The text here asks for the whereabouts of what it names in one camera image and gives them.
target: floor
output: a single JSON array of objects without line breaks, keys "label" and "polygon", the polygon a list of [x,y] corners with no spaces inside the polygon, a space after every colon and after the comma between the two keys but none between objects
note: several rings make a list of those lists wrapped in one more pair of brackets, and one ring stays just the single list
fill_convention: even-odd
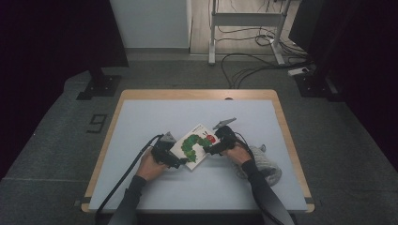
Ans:
[{"label": "floor", "polygon": [[[80,205],[123,90],[225,89],[222,65],[229,77],[262,65],[234,58],[210,67],[200,56],[141,56],[129,54],[130,67],[104,69],[122,76],[113,97],[76,100],[90,80],[87,72],[66,81],[64,93],[0,182],[0,224],[94,224]],[[278,93],[315,204],[314,212],[294,215],[298,225],[398,224],[398,173],[345,103],[301,97],[286,69],[262,70],[240,88]],[[90,122],[96,114],[108,115],[104,126],[100,133],[87,133],[98,128]],[[142,224],[164,224],[170,217],[157,218]],[[174,224],[200,224],[198,219],[181,215]],[[247,224],[240,215],[200,219]]]},{"label": "floor", "polygon": [[[212,1],[191,1],[192,3],[192,28],[191,28],[191,53],[206,54],[208,53],[208,42],[210,39],[210,23],[209,15],[211,15]],[[289,40],[288,35],[290,28],[296,16],[300,1],[291,1],[287,17],[282,31],[282,39],[289,46],[294,46]],[[219,12],[242,12],[242,13],[264,13],[264,12],[280,12],[284,9],[285,1],[269,1],[269,0],[221,0],[219,1]],[[216,28],[215,38],[216,53],[251,53],[251,54],[272,54],[269,46],[258,45],[254,37],[259,35],[260,27],[239,27],[239,26],[220,26]],[[270,34],[274,32],[276,27],[262,27],[260,34]],[[261,45],[268,44],[265,39],[259,39]]]}]

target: hand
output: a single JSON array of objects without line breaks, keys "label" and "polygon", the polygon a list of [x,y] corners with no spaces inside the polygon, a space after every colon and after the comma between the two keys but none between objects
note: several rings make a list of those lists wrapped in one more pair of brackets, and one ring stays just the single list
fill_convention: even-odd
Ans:
[{"label": "hand", "polygon": [[152,156],[152,147],[146,149],[144,155],[141,157],[140,167],[136,175],[143,177],[146,181],[150,181],[158,177],[165,168],[166,164],[158,164]]},{"label": "hand", "polygon": [[222,154],[231,158],[231,160],[239,166],[252,159],[248,151],[246,151],[246,149],[238,142],[235,143],[235,147],[233,149],[224,150],[222,151]]}]

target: metal frame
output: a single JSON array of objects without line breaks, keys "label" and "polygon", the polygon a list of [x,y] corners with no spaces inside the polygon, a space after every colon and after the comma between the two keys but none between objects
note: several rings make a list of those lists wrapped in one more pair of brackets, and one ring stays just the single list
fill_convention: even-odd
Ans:
[{"label": "metal frame", "polygon": [[286,0],[282,13],[222,13],[216,11],[218,0],[213,0],[211,12],[211,35],[208,45],[208,63],[216,63],[216,41],[214,39],[215,27],[219,26],[276,26],[275,38],[271,41],[271,48],[279,65],[284,65],[282,48],[279,44],[287,10],[291,0]]}]

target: sleeve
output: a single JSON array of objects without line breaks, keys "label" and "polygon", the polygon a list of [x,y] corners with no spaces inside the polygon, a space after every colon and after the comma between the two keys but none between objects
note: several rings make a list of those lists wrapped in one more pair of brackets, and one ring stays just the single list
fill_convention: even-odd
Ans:
[{"label": "sleeve", "polygon": [[242,170],[248,175],[255,202],[263,215],[266,215],[266,217],[263,216],[265,224],[294,225],[289,213],[269,187],[263,174],[258,171],[255,161],[251,159],[244,162]]},{"label": "sleeve", "polygon": [[253,193],[267,186],[267,181],[261,172],[258,171],[254,160],[248,160],[242,164],[242,170],[248,175],[248,180],[252,186]]},{"label": "sleeve", "polygon": [[126,190],[122,202],[117,207],[114,215],[109,221],[109,225],[131,225],[137,224],[135,210],[140,202],[141,190],[146,184],[146,180],[138,175],[134,175],[131,179],[129,188]]}]

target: card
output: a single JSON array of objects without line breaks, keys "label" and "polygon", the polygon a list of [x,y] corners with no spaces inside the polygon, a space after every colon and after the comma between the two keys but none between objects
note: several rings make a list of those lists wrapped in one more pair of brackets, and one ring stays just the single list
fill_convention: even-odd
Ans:
[{"label": "card", "polygon": [[212,131],[199,124],[176,142],[170,151],[178,158],[187,158],[186,166],[193,170],[207,156],[204,147],[218,142]]}]

